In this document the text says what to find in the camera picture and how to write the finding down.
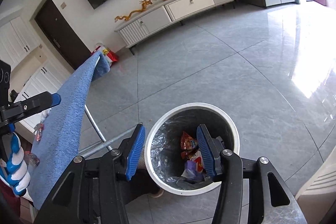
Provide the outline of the white round trash bin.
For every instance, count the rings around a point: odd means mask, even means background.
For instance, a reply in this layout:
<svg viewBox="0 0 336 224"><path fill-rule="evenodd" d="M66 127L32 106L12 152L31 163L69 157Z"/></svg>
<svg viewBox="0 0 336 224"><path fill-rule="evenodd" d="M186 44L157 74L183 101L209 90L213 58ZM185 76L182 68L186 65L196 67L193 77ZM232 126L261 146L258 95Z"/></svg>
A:
<svg viewBox="0 0 336 224"><path fill-rule="evenodd" d="M197 196L220 186L211 180L203 164L197 141L201 124L224 148L239 153L239 133L226 112L201 102L178 106L157 120L144 147L146 169L163 190L179 196Z"/></svg>

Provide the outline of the metal table legs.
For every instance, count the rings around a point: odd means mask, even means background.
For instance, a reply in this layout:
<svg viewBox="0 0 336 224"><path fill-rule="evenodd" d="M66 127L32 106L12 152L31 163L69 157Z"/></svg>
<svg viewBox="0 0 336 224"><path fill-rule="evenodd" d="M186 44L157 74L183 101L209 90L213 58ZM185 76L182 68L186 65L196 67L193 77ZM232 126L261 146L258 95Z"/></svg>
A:
<svg viewBox="0 0 336 224"><path fill-rule="evenodd" d="M88 107L85 107L82 126L88 128L81 131L78 154L87 159L104 155L118 148L124 139L131 137L138 124L140 122L137 104L101 122L98 122Z"/></svg>

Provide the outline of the dark brown entrance door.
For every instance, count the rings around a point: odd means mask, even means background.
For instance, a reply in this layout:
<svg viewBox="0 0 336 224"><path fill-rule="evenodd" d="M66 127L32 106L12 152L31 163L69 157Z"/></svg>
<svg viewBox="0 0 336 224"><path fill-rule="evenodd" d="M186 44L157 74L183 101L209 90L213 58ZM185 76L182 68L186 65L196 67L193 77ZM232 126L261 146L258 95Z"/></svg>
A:
<svg viewBox="0 0 336 224"><path fill-rule="evenodd" d="M74 70L91 56L91 51L72 30L52 0L45 1L35 16L35 21Z"/></svg>

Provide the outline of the red orange snack bag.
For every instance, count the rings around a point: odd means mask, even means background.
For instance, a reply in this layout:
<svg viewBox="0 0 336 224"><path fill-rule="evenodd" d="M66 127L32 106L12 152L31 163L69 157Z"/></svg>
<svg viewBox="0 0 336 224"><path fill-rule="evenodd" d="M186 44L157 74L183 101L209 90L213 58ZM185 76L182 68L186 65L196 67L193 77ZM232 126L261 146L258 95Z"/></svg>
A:
<svg viewBox="0 0 336 224"><path fill-rule="evenodd" d="M198 141L192 138L187 132L182 133L181 137L181 157L182 159L191 159L191 157L198 151Z"/></svg>

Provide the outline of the golden dragon ornament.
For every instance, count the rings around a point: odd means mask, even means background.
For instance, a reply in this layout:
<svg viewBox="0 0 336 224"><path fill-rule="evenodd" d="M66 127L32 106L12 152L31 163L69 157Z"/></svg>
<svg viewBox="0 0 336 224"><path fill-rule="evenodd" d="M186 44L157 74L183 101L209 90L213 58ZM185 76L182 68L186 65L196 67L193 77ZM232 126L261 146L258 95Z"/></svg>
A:
<svg viewBox="0 0 336 224"><path fill-rule="evenodd" d="M123 16L119 16L119 15L118 15L118 16L116 16L116 17L114 18L114 21L115 21L115 22L118 22L119 20L128 21L128 20L131 19L131 16L132 16L133 14L136 14L136 13L142 13L142 12L146 11L147 7L148 7L149 5L152 5L153 3L152 3L151 0L143 0L143 1L140 1L139 4L141 5L141 8L140 8L140 9L133 10L133 11L131 11L128 15L123 15Z"/></svg>

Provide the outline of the blue terry cloth towel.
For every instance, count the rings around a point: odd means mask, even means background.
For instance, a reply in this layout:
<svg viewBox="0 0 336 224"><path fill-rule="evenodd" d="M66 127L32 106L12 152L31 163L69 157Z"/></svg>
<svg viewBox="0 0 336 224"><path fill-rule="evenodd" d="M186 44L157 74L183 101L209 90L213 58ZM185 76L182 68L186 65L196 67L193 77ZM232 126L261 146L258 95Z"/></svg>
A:
<svg viewBox="0 0 336 224"><path fill-rule="evenodd" d="M49 112L43 122L42 138L34 141L31 150L40 160L38 166L29 166L28 194L36 209L41 209L62 173L78 155L84 106L91 82L109 71L104 55L96 52L57 91L61 102Z"/></svg>

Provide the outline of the white TV cabinet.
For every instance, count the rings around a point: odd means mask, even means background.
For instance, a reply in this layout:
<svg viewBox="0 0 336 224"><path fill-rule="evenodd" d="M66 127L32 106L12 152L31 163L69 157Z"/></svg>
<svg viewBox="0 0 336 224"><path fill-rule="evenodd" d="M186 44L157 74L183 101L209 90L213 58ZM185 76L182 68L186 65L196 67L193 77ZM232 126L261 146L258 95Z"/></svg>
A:
<svg viewBox="0 0 336 224"><path fill-rule="evenodd" d="M167 0L159 1L148 10L121 23L117 32L131 49L148 37L200 12L234 0Z"/></svg>

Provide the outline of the clear red candy wrapper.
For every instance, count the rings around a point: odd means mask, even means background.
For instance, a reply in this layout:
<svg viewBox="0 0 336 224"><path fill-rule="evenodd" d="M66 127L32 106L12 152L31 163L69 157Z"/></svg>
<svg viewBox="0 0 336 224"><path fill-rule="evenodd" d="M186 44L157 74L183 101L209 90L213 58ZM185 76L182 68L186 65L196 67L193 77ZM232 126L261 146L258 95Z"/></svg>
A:
<svg viewBox="0 0 336 224"><path fill-rule="evenodd" d="M34 134L35 134L35 139L37 142L41 141L42 135L43 135L43 130L44 130L44 124L38 123L34 127Z"/></svg>

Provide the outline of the white shoe cabinet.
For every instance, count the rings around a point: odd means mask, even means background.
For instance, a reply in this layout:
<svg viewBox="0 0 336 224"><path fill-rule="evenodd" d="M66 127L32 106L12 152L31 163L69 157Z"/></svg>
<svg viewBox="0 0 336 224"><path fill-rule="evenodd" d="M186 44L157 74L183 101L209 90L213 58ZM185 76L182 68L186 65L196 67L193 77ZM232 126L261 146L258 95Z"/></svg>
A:
<svg viewBox="0 0 336 224"><path fill-rule="evenodd" d="M1 60L11 66L13 102L42 92L56 93L74 71L36 37L21 16L1 25Z"/></svg>

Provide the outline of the purple snack wrapper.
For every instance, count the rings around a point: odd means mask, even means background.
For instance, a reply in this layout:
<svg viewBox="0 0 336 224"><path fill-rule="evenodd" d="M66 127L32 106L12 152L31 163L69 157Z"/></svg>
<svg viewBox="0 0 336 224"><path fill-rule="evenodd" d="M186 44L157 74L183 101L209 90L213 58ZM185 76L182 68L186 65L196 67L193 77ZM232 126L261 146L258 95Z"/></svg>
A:
<svg viewBox="0 0 336 224"><path fill-rule="evenodd" d="M205 180L204 174L196 170L196 164L191 160L185 162L185 170L182 173L182 177L191 183L203 182Z"/></svg>

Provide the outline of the red white shopping bag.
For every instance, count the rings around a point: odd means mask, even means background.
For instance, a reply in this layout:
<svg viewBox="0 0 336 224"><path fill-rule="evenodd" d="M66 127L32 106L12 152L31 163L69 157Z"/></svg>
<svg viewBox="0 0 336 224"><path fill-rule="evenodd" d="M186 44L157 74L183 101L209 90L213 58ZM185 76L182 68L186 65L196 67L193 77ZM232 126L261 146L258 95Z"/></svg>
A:
<svg viewBox="0 0 336 224"><path fill-rule="evenodd" d="M105 56L105 59L108 62L110 67L114 63L119 61L119 57L117 56L117 54L114 53L113 51L111 51L108 47L106 47L102 43L97 43L96 44L96 48L92 51L91 55L96 53L96 52L101 52Z"/></svg>

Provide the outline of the beige wall switch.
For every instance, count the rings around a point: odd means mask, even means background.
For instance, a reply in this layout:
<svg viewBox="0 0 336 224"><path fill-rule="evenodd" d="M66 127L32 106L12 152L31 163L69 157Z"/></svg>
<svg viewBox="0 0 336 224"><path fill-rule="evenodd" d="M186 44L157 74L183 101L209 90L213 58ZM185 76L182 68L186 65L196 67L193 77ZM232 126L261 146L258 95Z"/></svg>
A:
<svg viewBox="0 0 336 224"><path fill-rule="evenodd" d="M60 5L60 7L61 7L62 9L64 9L64 8L66 7L66 4L63 2L63 3Z"/></svg>

